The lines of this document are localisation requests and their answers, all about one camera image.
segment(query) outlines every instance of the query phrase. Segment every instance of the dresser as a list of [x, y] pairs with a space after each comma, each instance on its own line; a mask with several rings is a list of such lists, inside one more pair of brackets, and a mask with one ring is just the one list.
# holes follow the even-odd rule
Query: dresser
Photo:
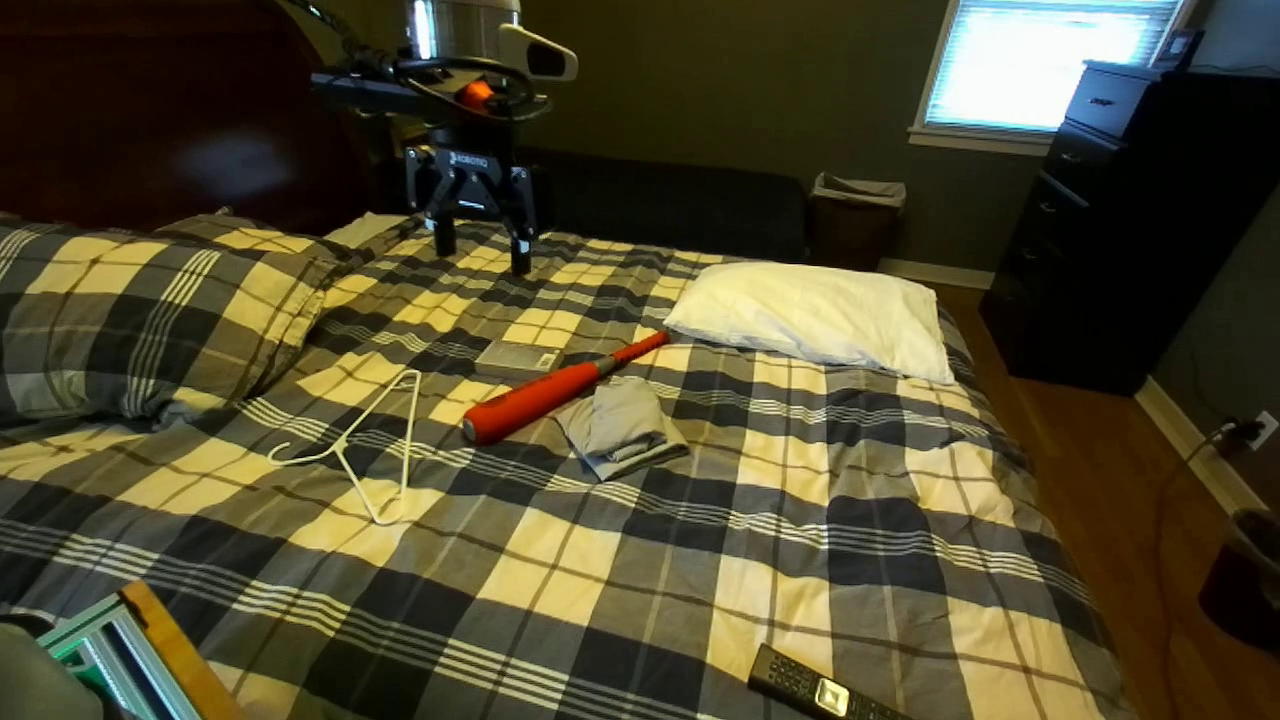
[[1280, 176], [1280, 78], [1090, 62], [980, 313], [1017, 374], [1138, 390]]

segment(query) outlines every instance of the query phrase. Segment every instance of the bedroom wall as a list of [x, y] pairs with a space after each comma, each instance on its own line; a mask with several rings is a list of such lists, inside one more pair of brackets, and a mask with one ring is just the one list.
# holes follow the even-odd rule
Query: bedroom wall
[[894, 257], [995, 269], [1037, 160], [907, 148], [941, 18], [945, 0], [525, 0], [586, 59], [525, 140], [907, 178]]
[[[1280, 75], [1280, 3], [1216, 0], [1195, 69]], [[1223, 414], [1280, 414], [1280, 189], [1165, 350], [1160, 389], [1211, 433]], [[1239, 476], [1280, 498], [1280, 442], [1244, 455]]]

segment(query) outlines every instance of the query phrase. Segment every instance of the wooden headboard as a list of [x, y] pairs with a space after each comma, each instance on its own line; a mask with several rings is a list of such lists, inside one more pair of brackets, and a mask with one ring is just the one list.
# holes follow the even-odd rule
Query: wooden headboard
[[337, 226], [376, 203], [376, 152], [312, 96], [316, 62], [274, 0], [5, 0], [0, 206]]

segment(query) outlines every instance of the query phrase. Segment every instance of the plaid comforter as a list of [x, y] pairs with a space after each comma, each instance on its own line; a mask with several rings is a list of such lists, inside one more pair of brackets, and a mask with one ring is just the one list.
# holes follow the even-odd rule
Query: plaid comforter
[[705, 264], [550, 237], [518, 281], [485, 222], [452, 261], [405, 238], [244, 406], [5, 433], [0, 603], [74, 616], [150, 580], [247, 715], [793, 715], [746, 682], [759, 642], [919, 720], [1127, 715], [968, 383], [667, 343], [625, 374], [681, 455], [591, 478], [554, 418], [459, 438], [519, 379], [485, 346], [607, 350]]

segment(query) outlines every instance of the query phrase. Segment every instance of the floor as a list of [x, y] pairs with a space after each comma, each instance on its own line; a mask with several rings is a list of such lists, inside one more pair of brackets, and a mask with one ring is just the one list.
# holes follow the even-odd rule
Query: floor
[[1146, 720], [1280, 715], [1280, 654], [1199, 612], [1229, 517], [1127, 395], [1017, 379], [980, 318], [980, 293], [941, 289], [974, 343], [993, 412], [1042, 476]]

